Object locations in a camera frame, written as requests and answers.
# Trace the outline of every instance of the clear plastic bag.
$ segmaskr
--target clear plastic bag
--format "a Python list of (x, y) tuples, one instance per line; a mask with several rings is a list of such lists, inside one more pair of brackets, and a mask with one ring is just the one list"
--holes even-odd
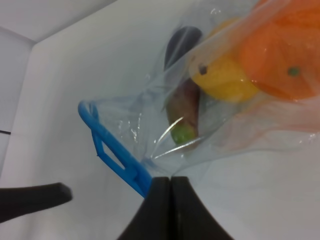
[[(291, 18), (282, 20), (289, 14), (296, 14), (295, 18), (305, 14), (297, 1), (262, 0), (258, 5), (255, 1), (197, 1), (164, 43), (149, 84), (139, 95), (79, 104), (98, 156), (144, 196), (151, 176), (172, 176), (253, 150), (292, 149), (316, 138), (320, 114), (314, 66), (320, 31), (310, 34), (313, 20), (301, 20), (299, 27), (310, 38), (298, 39)], [(304, 9), (315, 6), (320, 4), (309, 0)], [(280, 34), (281, 21), (288, 22), (286, 35)], [(271, 33), (278, 38), (266, 37)], [(282, 45), (275, 44), (282, 40)], [(284, 70), (286, 81), (300, 74), (307, 81), (298, 86), (287, 82), (286, 87), (281, 80), (275, 85), (277, 74), (285, 75), (276, 64), (292, 56), (293, 50), (301, 56), (296, 64), (307, 61), (303, 51), (315, 51), (311, 66), (304, 63), (302, 69), (290, 62)], [(307, 90), (297, 94), (302, 85), (313, 94)]]

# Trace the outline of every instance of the white wall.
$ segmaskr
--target white wall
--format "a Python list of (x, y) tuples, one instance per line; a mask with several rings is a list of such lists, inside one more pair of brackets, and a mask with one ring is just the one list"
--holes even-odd
[(39, 42), (114, 1), (0, 0), (0, 27)]
[[(0, 130), (10, 132), (34, 42), (0, 28)], [(0, 172), (9, 135), (0, 133)]]

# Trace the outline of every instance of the yellow lemon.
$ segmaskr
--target yellow lemon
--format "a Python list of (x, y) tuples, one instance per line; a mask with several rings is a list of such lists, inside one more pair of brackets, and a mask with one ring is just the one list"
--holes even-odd
[[(213, 30), (210, 37), (232, 24), (236, 19), (223, 22)], [(251, 83), (237, 61), (237, 50), (222, 55), (208, 65), (197, 64), (192, 80), (208, 95), (217, 100), (241, 103), (250, 100), (258, 89)]]

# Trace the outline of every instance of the blue clip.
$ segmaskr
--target blue clip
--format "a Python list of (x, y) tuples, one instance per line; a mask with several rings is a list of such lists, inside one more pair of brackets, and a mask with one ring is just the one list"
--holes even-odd
[[(91, 129), (97, 156), (109, 166), (120, 178), (136, 190), (142, 197), (149, 191), (152, 177), (137, 159), (99, 122), (98, 109), (94, 102), (81, 101), (78, 112), (84, 123)], [(122, 163), (124, 169), (113, 161), (104, 151), (103, 143)]]

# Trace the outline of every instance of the dark purple vegetable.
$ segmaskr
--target dark purple vegetable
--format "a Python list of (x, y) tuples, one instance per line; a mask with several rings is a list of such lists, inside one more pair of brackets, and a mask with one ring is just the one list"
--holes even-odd
[[(167, 45), (164, 70), (194, 48), (201, 37), (202, 32), (196, 27), (187, 26), (179, 29)], [(167, 118), (170, 125), (176, 123), (171, 129), (171, 136), (177, 145), (187, 143), (198, 136), (199, 101), (200, 88), (190, 77), (182, 79), (167, 99)]]

